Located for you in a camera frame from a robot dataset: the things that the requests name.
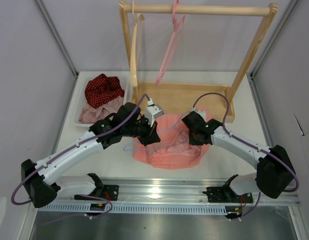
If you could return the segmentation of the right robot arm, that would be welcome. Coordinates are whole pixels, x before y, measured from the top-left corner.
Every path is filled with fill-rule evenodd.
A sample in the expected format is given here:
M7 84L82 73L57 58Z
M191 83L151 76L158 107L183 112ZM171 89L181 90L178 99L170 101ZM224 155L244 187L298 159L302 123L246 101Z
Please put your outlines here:
M186 115L182 122L189 130L189 144L211 145L225 149L250 164L256 171L233 175L223 185L223 197L234 202L240 196L260 192L276 199L287 192L297 176L287 151L280 145L269 147L232 134L218 120L205 119L197 112Z

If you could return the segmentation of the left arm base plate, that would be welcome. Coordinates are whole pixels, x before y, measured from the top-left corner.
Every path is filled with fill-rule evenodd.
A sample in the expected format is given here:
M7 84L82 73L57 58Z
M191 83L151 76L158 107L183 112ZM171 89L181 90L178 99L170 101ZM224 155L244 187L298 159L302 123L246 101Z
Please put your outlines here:
M106 184L103 186L96 187L91 193L94 197L104 198L109 201L117 201L119 196L119 186L113 184Z

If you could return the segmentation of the salmon pink skirt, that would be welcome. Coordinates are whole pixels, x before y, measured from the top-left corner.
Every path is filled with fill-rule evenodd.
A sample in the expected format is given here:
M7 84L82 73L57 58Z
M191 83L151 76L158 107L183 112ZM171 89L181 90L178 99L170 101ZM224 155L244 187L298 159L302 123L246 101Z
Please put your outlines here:
M197 166L210 146L189 144L189 129L182 122L187 114L164 114L157 118L160 142L144 146L135 138L133 158L154 168L166 170Z

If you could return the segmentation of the light blue wire hanger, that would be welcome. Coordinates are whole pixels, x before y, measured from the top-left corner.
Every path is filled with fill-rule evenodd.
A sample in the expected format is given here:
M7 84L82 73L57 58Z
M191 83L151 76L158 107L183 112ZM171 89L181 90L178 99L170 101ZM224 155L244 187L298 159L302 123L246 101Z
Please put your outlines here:
M189 131L181 121L188 113L189 111L181 115L166 114L158 119L157 133L161 139L159 143L143 146L137 140L134 140L125 145L123 151L148 153L151 156L159 152L181 154L188 151L191 149L189 146Z

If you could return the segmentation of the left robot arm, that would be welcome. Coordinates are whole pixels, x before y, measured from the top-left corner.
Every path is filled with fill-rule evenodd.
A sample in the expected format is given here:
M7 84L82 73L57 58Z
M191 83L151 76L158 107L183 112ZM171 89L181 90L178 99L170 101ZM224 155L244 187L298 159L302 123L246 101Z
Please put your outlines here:
M86 158L102 153L123 137L136 138L144 145L160 142L156 118L163 115L160 106L148 102L144 114L138 105L128 102L98 120L72 146L45 159L21 164L21 180L35 208L42 208L56 199L109 200L109 193L95 173L64 176L69 169Z

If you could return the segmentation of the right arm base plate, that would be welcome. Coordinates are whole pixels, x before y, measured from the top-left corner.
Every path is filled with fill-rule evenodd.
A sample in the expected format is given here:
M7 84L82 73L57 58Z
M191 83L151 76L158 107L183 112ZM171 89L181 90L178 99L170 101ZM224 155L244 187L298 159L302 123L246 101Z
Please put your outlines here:
M202 193L207 196L209 203L253 203L251 193L237 195L231 189L225 189L222 186L207 187Z

